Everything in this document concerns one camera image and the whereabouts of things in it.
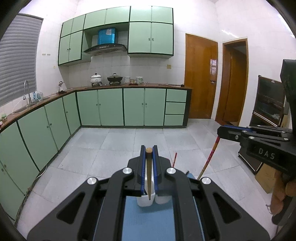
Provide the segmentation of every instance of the metal bolt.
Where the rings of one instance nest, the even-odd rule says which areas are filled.
[[[176,173],[176,169],[173,168],[173,167],[169,167],[169,168],[167,169],[167,173],[168,173],[168,174],[175,174],[175,173]]]
[[[204,178],[202,179],[202,183],[203,183],[203,184],[210,184],[210,183],[211,183],[211,179],[209,179],[208,177],[204,177]]]
[[[131,168],[129,168],[129,167],[125,167],[125,168],[122,169],[122,172],[123,172],[124,174],[130,174],[132,171],[133,171],[133,170],[132,170]]]
[[[96,183],[96,178],[95,177],[90,177],[89,179],[87,179],[87,183],[89,185],[93,185]]]

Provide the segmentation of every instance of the window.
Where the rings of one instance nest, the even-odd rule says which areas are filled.
[[[36,53],[42,18],[18,14],[0,40],[0,106],[36,90]]]

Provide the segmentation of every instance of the faucet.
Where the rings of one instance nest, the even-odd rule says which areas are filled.
[[[26,96],[25,96],[25,91],[26,91],[26,83],[28,84],[28,95],[29,95],[29,104],[32,104],[32,100],[31,100],[31,97],[30,97],[30,89],[29,89],[29,82],[27,80],[25,80],[24,82],[24,96],[23,96],[23,100],[26,99]]]

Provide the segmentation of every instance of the brown countertop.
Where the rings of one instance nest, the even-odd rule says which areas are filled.
[[[45,106],[46,104],[59,99],[63,96],[66,96],[68,94],[71,94],[73,92],[77,92],[77,91],[89,91],[89,90],[99,90],[99,89],[110,89],[110,88],[165,88],[165,89],[181,89],[181,90],[191,90],[191,87],[188,86],[184,86],[184,87],[180,87],[180,86],[170,86],[170,85],[159,85],[159,84],[153,84],[153,83],[147,83],[146,85],[126,85],[126,84],[122,84],[122,85],[106,85],[106,86],[96,86],[96,87],[91,87],[91,86],[84,86],[84,87],[76,87],[76,88],[72,88],[72,89],[68,89],[66,93],[63,94],[56,94],[52,97],[49,97],[48,99],[44,100],[44,101],[40,101],[38,104],[35,104],[33,106],[31,106],[30,108],[18,113],[18,114],[9,114],[7,116],[7,118],[3,121],[3,125],[0,128],[0,131],[3,131],[5,128],[7,128],[8,126],[10,126],[12,123],[14,123],[15,121],[17,121],[18,119],[22,118],[23,116],[25,116],[26,114],[42,107]]]

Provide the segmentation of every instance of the drawer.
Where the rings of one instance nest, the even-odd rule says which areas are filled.
[[[186,90],[167,90],[167,99],[166,101],[173,102],[186,102],[187,91]]]
[[[185,104],[186,103],[167,102],[165,106],[165,113],[183,115],[185,112]]]
[[[165,126],[182,126],[184,115],[165,115]]]

